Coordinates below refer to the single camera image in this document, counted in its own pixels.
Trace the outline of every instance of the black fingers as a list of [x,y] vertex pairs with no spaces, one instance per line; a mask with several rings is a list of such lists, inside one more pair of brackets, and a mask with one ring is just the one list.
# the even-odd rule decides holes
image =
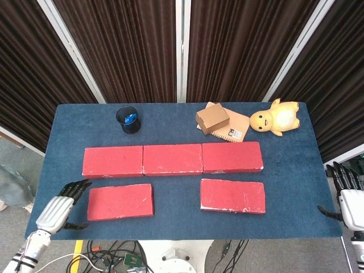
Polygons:
[[337,173],[336,169],[330,165],[326,165],[326,168],[328,169],[328,171],[331,172],[337,192],[341,192],[342,189],[345,189],[344,184],[341,182],[340,176]]
[[64,186],[63,189],[58,194],[58,196],[67,196],[67,194],[72,189],[74,184],[75,184],[75,182],[71,182],[71,183],[67,184],[66,186]]
[[59,196],[67,196],[73,198],[75,204],[78,199],[81,197],[82,193],[86,190],[88,186],[91,185],[88,179],[84,179],[77,182],[72,182],[64,186],[62,191],[59,193]]
[[353,186],[352,186],[351,182],[349,181],[348,176],[346,175],[344,166],[337,162],[334,162],[334,167],[335,167],[337,173],[339,174],[340,180],[343,183],[345,189],[353,189]]
[[342,166],[342,167],[345,170],[345,174],[346,174],[346,177],[348,178],[348,181],[349,181],[349,183],[351,185],[351,188],[352,189],[359,189],[359,185],[356,182],[356,180],[354,179],[353,173],[348,168],[345,168],[344,166]]
[[317,208],[323,215],[335,220],[343,221],[341,213],[329,212],[323,206],[317,206]]
[[83,194],[83,192],[87,189],[87,187],[89,187],[92,183],[88,182],[88,183],[83,183],[83,185],[81,185],[81,187],[79,187],[79,189],[77,190],[77,192],[74,193],[73,196],[71,196],[75,201],[73,204],[75,204],[81,197],[81,195]]
[[350,173],[354,177],[354,180],[358,185],[358,189],[361,189],[362,191],[364,191],[364,183],[361,180],[360,176],[355,171],[353,171],[352,169],[350,170]]
[[89,224],[75,225],[75,224],[72,224],[72,223],[66,223],[63,228],[64,229],[81,230],[81,229],[87,228],[88,225]]

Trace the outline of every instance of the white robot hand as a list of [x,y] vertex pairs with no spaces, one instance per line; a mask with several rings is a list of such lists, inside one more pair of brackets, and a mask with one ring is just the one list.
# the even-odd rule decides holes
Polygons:
[[343,221],[354,232],[351,243],[355,249],[360,272],[364,273],[364,183],[352,169],[334,162],[334,167],[327,165],[337,190],[337,202],[341,213],[332,213],[321,206],[319,211],[327,217]]
[[3,273],[31,273],[39,258],[51,243],[51,235],[63,229],[80,230],[88,224],[67,223],[68,216],[91,182],[88,179],[67,184],[53,197],[36,220],[38,230],[31,233]]

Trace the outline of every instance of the yellow duck toy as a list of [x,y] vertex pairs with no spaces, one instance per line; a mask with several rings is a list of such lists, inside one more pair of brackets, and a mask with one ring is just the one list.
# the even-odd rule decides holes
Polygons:
[[250,126],[258,132],[271,131],[281,137],[282,132],[300,127],[300,120],[296,118],[299,109],[298,102],[282,102],[277,98],[270,109],[255,112],[250,117]]

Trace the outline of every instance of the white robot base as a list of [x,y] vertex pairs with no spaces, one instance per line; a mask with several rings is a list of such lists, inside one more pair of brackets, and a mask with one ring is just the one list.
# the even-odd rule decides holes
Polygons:
[[158,273],[205,273],[213,240],[139,241],[147,262]]

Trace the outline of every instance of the white paper tag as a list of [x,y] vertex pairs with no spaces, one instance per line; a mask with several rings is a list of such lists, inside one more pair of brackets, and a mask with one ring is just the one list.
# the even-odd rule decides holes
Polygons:
[[229,135],[236,139],[241,139],[243,133],[234,129],[230,129]]

